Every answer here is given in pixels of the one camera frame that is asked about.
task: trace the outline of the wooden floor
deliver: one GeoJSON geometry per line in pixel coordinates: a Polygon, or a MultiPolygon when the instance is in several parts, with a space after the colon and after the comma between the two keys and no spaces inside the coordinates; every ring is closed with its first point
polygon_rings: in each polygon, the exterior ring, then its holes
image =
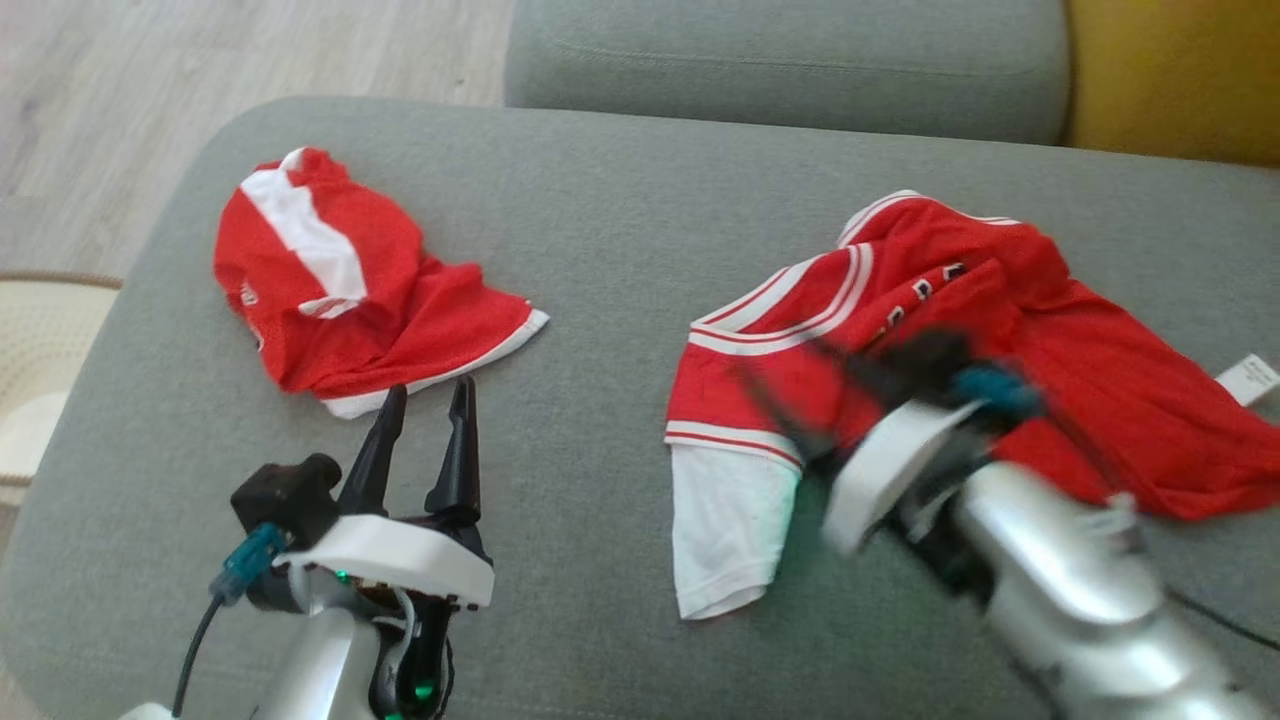
{"type": "MultiPolygon", "coordinates": [[[[0,0],[0,273],[125,277],[201,146],[269,100],[500,104],[511,5],[0,0]]],[[[45,720],[3,670],[0,717],[45,720]]]]}

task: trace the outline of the black wire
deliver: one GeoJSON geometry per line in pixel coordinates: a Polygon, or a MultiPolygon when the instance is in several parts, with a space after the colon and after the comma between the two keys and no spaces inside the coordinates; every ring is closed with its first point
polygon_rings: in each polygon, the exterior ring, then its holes
{"type": "Polygon", "coordinates": [[[223,596],[218,593],[209,603],[209,610],[205,610],[205,616],[200,619],[196,634],[191,637],[191,644],[187,646],[187,659],[182,662],[182,673],[178,675],[178,692],[173,696],[174,719],[182,717],[182,703],[187,700],[187,683],[191,682],[191,667],[196,664],[196,652],[200,651],[200,643],[205,641],[205,633],[209,632],[209,625],[221,606],[223,596]]]}
{"type": "Polygon", "coordinates": [[[448,635],[444,637],[444,664],[449,670],[449,679],[444,682],[444,694],[440,696],[440,707],[435,711],[435,717],[444,717],[445,708],[449,707],[449,696],[453,694],[453,643],[448,635]]]}
{"type": "Polygon", "coordinates": [[[1256,642],[1256,643],[1258,643],[1260,646],[1262,646],[1265,648],[1272,650],[1275,652],[1280,652],[1280,642],[1276,642],[1276,641],[1274,641],[1274,639],[1271,639],[1271,638],[1268,638],[1268,637],[1266,637],[1263,634],[1254,633],[1253,630],[1251,630],[1251,629],[1248,629],[1248,628],[1245,628],[1243,625],[1236,624],[1234,620],[1226,618],[1221,612],[1213,610],[1212,607],[1210,607],[1207,605],[1203,605],[1201,602],[1197,602],[1197,601],[1187,597],[1185,594],[1183,594],[1181,592],[1179,592],[1179,591],[1176,591],[1174,588],[1167,588],[1166,592],[1167,592],[1169,597],[1174,598],[1175,601],[1178,601],[1179,603],[1181,603],[1188,610],[1194,610],[1196,612],[1199,612],[1204,618],[1207,618],[1207,619],[1217,623],[1219,625],[1221,625],[1224,629],[1231,630],[1236,635],[1240,635],[1242,638],[1244,638],[1247,641],[1256,642]]]}
{"type": "MultiPolygon", "coordinates": [[[[1121,484],[1117,479],[1116,464],[1112,462],[1106,456],[1105,452],[1102,452],[1102,448],[1100,448],[1097,445],[1093,443],[1093,441],[1089,439],[1089,436],[1085,434],[1079,425],[1071,421],[1066,415],[1056,413],[1052,409],[1050,409],[1044,416],[1050,421],[1050,424],[1057,428],[1057,430],[1062,433],[1068,441],[1071,442],[1071,445],[1076,446],[1080,450],[1080,452],[1084,454],[1088,462],[1093,465],[1093,470],[1102,477],[1102,482],[1108,484],[1112,492],[1120,492],[1124,489],[1124,484],[1121,484]]],[[[1231,620],[1230,618],[1222,615],[1221,612],[1213,610],[1212,607],[1204,605],[1203,602],[1188,597],[1185,593],[1174,588],[1172,585],[1166,584],[1165,592],[1166,594],[1169,594],[1171,600],[1174,600],[1179,605],[1183,605],[1188,610],[1198,612],[1207,620],[1212,620],[1222,629],[1230,630],[1231,633],[1235,633],[1236,635],[1249,642],[1254,642],[1267,650],[1280,652],[1280,642],[1274,641],[1263,634],[1256,633],[1245,628],[1244,625],[1240,625],[1239,623],[1231,620]]]]}

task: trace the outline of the yellow cushion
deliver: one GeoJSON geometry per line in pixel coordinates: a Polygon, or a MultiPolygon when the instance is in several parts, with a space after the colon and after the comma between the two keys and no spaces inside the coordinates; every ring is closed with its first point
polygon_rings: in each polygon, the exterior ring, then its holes
{"type": "Polygon", "coordinates": [[[1280,1],[1068,5],[1069,145],[1280,165],[1280,1]]]}

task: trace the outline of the clothing tag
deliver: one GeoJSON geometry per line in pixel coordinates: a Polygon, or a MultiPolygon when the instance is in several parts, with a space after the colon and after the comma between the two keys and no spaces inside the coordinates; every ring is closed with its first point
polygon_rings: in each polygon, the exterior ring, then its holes
{"type": "Polygon", "coordinates": [[[1240,405],[1253,405],[1257,398],[1280,386],[1280,373],[1257,355],[1249,355],[1219,375],[1217,382],[1240,405]]]}

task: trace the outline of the gray fabric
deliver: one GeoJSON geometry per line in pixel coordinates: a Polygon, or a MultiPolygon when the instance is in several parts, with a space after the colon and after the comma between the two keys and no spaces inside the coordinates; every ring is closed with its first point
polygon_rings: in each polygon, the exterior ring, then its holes
{"type": "MultiPolygon", "coordinates": [[[[250,111],[192,165],[116,300],[23,509],[0,575],[0,648],[58,717],[168,701],[206,584],[242,537],[230,491],[265,461],[351,462],[367,419],[280,396],[210,278],[219,213],[255,164],[326,147],[480,261],[550,324],[476,374],[494,606],[452,632],[457,719],[1010,717],[1038,705],[911,559],[818,541],[801,493],[763,601],[677,620],[663,413],[687,323],[832,246],[899,188],[1057,237],[1079,277],[1211,370],[1280,359],[1280,174],[954,140],[563,111],[297,99],[250,111]]],[[[413,396],[389,506],[420,507],[448,388],[413,396]]],[[[1271,416],[1275,418],[1275,406],[1271,416]]],[[[1171,578],[1280,626],[1275,512],[1160,525],[1171,578]]],[[[298,620],[218,618],[192,720],[242,717],[298,620]]],[[[1219,630],[1280,701],[1275,659],[1219,630]]]]}
{"type": "Polygon", "coordinates": [[[1057,142],[1060,0],[522,0],[507,104],[1057,142]]]}
{"type": "Polygon", "coordinates": [[[9,548],[9,536],[13,534],[13,525],[18,521],[18,507],[0,502],[0,559],[9,548]]]}

